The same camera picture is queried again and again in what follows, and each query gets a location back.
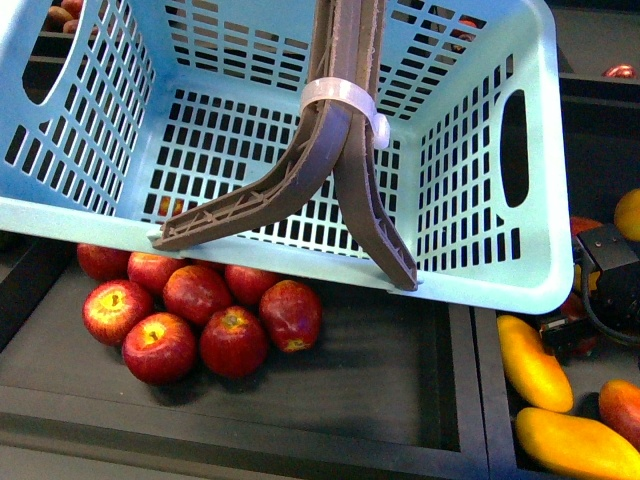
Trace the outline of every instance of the black display shelf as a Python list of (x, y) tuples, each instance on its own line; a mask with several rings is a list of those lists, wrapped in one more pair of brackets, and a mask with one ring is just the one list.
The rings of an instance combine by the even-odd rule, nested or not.
[(0, 251), (0, 351), (68, 265), (74, 246), (20, 236)]
[[(487, 478), (469, 309), (309, 283), (325, 305), (313, 350), (272, 350), (242, 381), (199, 365), (150, 387), (85, 330), (82, 303), (96, 283), (74, 262), (0, 354), (0, 436), (52, 453), (80, 439), (98, 459), (120, 449), (196, 470)], [(25, 431), (37, 434), (24, 440)]]

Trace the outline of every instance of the fruit display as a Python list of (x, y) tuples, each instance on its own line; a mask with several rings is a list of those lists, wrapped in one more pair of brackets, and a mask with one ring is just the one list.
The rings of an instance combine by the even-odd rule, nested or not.
[[(640, 189), (619, 199), (613, 219), (626, 240), (640, 240)], [(603, 224), (571, 216), (569, 226), (575, 237)], [(550, 321), (561, 318), (558, 321), (569, 325), (587, 319), (579, 293), (580, 275), (576, 265), (573, 291)], [(591, 295), (598, 289), (600, 276), (597, 270), (589, 276)], [(515, 437), (526, 456), (539, 467), (569, 478), (640, 478), (640, 388), (623, 379), (609, 379), (593, 392), (597, 408), (589, 413), (582, 409), (584, 405), (576, 405), (565, 372), (571, 360), (585, 359), (605, 343), (600, 342), (604, 335), (585, 335), (572, 348), (554, 353), (543, 342), (543, 328), (538, 331), (534, 323), (509, 313), (497, 318), (504, 375), (523, 401), (513, 404), (518, 405), (513, 417)]]
[(84, 302), (86, 330), (121, 348), (126, 367), (146, 384), (176, 382), (198, 363), (239, 379), (265, 363), (271, 345), (291, 353), (318, 339), (322, 302), (299, 279), (95, 245), (76, 252), (98, 282)]

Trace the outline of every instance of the produce bin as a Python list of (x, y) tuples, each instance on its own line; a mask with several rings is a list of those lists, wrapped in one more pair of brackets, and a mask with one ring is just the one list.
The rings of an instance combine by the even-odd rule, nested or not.
[[(1, 119), (0, 228), (153, 251), (173, 213), (261, 178), (288, 146), (311, 2), (87, 2), (59, 78), (31, 99), (23, 72), (49, 5), (13, 0), (0, 28), (12, 112)], [(436, 301), (559, 305), (572, 272), (544, 2), (390, 0), (381, 72), (391, 144), (376, 152), (376, 181), (417, 262), (416, 291), (395, 288), (353, 241), (331, 176), (295, 215), (174, 254)], [(510, 103), (526, 105), (518, 152), (502, 129)]]
[(0, 443), (204, 478), (488, 478), (467, 307), (315, 281), (312, 350), (150, 387), (85, 330), (95, 285), (72, 262), (0, 353)]
[[(571, 4), (563, 6), (563, 18), (567, 22), (577, 20), (581, 25), (585, 22), (582, 15), (587, 12), (594, 25), (606, 21), (610, 15), (624, 15), (627, 22), (638, 18), (637, 10), (633, 11), (636, 6), (629, 7), (632, 11), (602, 12), (580, 9), (577, 4), (597, 4), (606, 8), (611, 6), (609, 2), (549, 3)], [(574, 7), (581, 15), (574, 18), (569, 7)], [(568, 37), (559, 32), (559, 38)], [(638, 46), (640, 43), (635, 43), (636, 52)], [(607, 52), (611, 49), (610, 45), (603, 45), (603, 48), (594, 50), (594, 62), (607, 61)], [(572, 61), (572, 50), (567, 48), (565, 51), (568, 60)], [(640, 82), (603, 79), (587, 72), (576, 72), (562, 77), (561, 94), (570, 212), (611, 223), (618, 200), (639, 186), (637, 152), (640, 140), (637, 132), (640, 127)], [(510, 119), (508, 128), (513, 132), (512, 138), (517, 138), (518, 132), (525, 128), (523, 112), (512, 112)], [(640, 243), (629, 242), (629, 246), (640, 254)], [(492, 478), (559, 478), (529, 458), (519, 447), (512, 431), (512, 421), (526, 403), (504, 377), (495, 329), (499, 313), (491, 309), (474, 309), (473, 313), (478, 332), (478, 365)], [(603, 338), (591, 356), (564, 359), (562, 365), (575, 396), (575, 407), (571, 413), (598, 419), (598, 392), (607, 380), (622, 378), (638, 385), (639, 354), (637, 348), (621, 346)]]

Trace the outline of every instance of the mango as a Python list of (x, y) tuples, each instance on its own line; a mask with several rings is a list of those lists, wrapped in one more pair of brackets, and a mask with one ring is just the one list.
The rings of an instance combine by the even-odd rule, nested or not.
[(624, 238), (640, 242), (640, 188), (625, 193), (618, 200), (613, 223)]
[(589, 480), (640, 479), (640, 453), (597, 420), (522, 409), (515, 421), (522, 448), (557, 475)]
[[(599, 278), (600, 272), (591, 272), (589, 274), (589, 293), (598, 289)], [(578, 292), (582, 292), (582, 267), (580, 265), (574, 265), (573, 267), (573, 288)]]
[(640, 388), (626, 380), (609, 380), (600, 389), (598, 406), (602, 421), (640, 450)]
[(554, 412), (573, 408), (573, 389), (555, 356), (549, 355), (540, 334), (513, 315), (498, 317), (500, 351), (507, 380), (534, 407)]

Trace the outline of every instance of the yellow mango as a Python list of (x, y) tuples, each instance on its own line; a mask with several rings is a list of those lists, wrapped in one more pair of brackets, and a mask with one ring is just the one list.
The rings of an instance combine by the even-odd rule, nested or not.
[(540, 465), (579, 480), (638, 480), (640, 453), (596, 420), (527, 407), (518, 412), (516, 437)]
[(624, 238), (640, 242), (640, 188), (625, 193), (618, 200), (613, 223)]
[[(599, 278), (600, 272), (591, 272), (589, 274), (589, 293), (598, 289), (597, 282)], [(578, 292), (582, 292), (582, 267), (580, 265), (574, 265), (573, 267), (573, 288)]]
[(505, 376), (534, 407), (554, 412), (573, 408), (573, 389), (555, 356), (549, 355), (540, 334), (513, 315), (498, 317), (498, 335)]

